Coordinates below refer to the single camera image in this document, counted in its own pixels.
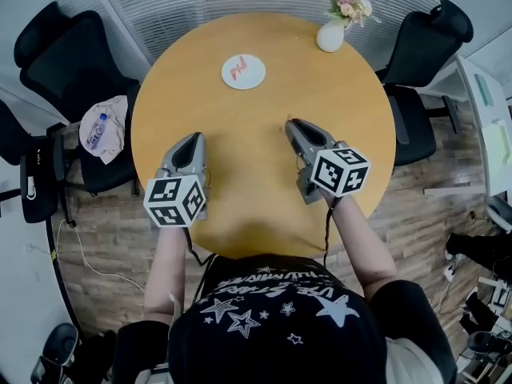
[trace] round wooden table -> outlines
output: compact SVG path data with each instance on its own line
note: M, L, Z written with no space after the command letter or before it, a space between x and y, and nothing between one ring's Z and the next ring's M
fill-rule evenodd
M321 51L317 31L285 14L234 14L180 38L144 80L131 135L144 186L173 144L195 131L206 136L211 192L208 219L191 228L198 245L230 258L322 255L327 206L307 206L298 192L297 161L283 129L288 118L360 149L373 165L354 197L366 216L381 200L394 163L390 104L361 55L346 42L338 52ZM261 85L235 90L224 83L221 67L236 54L265 63ZM330 234L339 245L338 232Z

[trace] black t-shirt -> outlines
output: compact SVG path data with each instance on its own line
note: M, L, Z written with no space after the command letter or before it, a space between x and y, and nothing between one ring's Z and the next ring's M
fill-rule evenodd
M167 353L176 384L451 383L456 375L417 284L388 283L366 304L315 261L276 255L216 258L201 300L170 332L160 322L120 329L114 384L133 383Z

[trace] white vase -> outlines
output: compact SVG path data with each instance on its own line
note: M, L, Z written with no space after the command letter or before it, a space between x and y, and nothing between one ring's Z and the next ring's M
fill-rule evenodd
M345 30L348 28L346 20L333 18L322 26L317 34L317 45L327 53L339 50L345 38Z

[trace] white plate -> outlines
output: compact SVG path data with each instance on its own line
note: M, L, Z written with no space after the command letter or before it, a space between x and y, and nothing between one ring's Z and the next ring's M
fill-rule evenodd
M265 64L250 54L237 54L222 66L224 82L237 90L249 90L259 86L265 79Z

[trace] water bottle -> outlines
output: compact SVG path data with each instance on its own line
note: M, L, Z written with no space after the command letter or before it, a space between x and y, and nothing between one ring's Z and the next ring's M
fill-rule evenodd
M102 138L105 131L106 114L100 114L98 119L94 122L90 130L89 137L87 138L87 145L94 150L98 146L99 140Z

